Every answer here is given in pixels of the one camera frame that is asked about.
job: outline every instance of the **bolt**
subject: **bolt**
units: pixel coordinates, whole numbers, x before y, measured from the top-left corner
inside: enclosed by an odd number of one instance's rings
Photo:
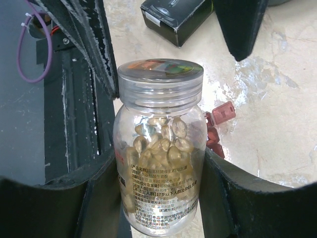
[[[69,39],[64,38],[64,39],[63,39],[63,43],[64,43],[64,45],[67,45],[67,44],[69,43]]]

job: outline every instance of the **gray wall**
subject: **gray wall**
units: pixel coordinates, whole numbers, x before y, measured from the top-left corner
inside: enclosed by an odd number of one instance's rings
[[[21,22],[30,8],[21,0],[2,1],[0,7],[0,176],[26,184],[45,182],[44,88],[29,84],[16,69]],[[36,78],[36,40],[26,34],[21,64]]]

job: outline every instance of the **transparent plastic bottle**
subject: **transparent plastic bottle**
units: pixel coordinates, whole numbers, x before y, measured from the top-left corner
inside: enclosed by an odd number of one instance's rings
[[[181,231],[196,214],[207,126],[197,106],[203,68],[176,59],[119,67],[123,106],[113,140],[124,213],[155,237]]]

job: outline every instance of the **beige surface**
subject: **beige surface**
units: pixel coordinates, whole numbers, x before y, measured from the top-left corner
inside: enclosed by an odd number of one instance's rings
[[[252,55],[236,62],[212,14],[178,49],[146,28],[143,0],[107,3],[117,65],[176,58],[205,68],[200,106],[234,102],[237,117],[219,127],[226,159],[286,186],[317,180],[317,1],[292,0],[266,11]],[[121,102],[115,102],[116,111]],[[146,237],[133,230],[134,237]],[[204,237],[200,212],[174,237]]]

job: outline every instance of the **cardboard box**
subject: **cardboard box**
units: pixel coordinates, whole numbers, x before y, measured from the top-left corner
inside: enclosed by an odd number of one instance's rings
[[[212,0],[146,0],[141,5],[145,24],[181,47],[212,13]]]

